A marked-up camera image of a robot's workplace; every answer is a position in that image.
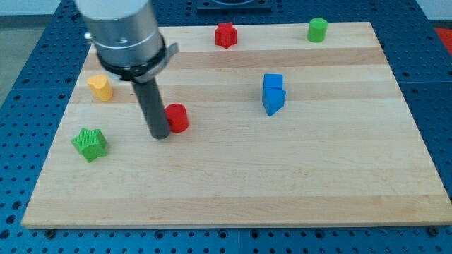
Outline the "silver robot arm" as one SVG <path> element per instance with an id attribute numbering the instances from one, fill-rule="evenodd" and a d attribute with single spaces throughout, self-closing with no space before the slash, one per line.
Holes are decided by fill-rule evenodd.
<path id="1" fill-rule="evenodd" d="M 150 0 L 75 0 L 104 69 L 121 80 L 146 83 L 179 52 L 167 46 Z"/>

